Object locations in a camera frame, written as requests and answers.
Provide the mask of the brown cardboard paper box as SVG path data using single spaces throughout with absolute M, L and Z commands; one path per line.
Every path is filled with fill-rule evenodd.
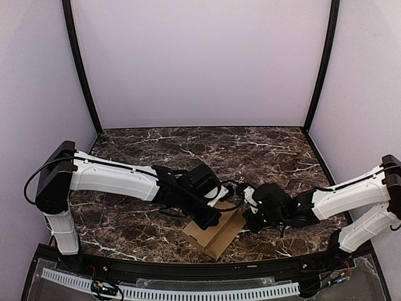
M 191 221 L 181 234 L 196 249 L 218 260 L 245 224 L 240 210 L 236 209 L 223 212 L 219 224 L 206 230 L 200 229 L 194 221 Z

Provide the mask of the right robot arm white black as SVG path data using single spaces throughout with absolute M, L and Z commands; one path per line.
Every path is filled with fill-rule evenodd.
M 253 188 L 242 184 L 236 194 L 250 206 L 243 216 L 257 233 L 267 226 L 304 228 L 338 213 L 370 205 L 360 218 L 330 236 L 331 252 L 353 253 L 386 228 L 400 222 L 400 160 L 389 154 L 371 171 L 329 187 L 314 187 L 292 198 L 276 183 Z

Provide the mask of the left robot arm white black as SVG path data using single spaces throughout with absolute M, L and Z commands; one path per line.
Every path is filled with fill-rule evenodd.
M 202 230 L 219 224 L 222 214 L 215 205 L 228 194 L 206 164 L 190 171 L 133 166 L 91 156 L 70 140 L 62 142 L 30 179 L 35 177 L 39 178 L 36 196 L 28 202 L 44 214 L 58 251 L 67 256 L 80 251 L 70 209 L 72 191 L 119 194 L 179 208 Z

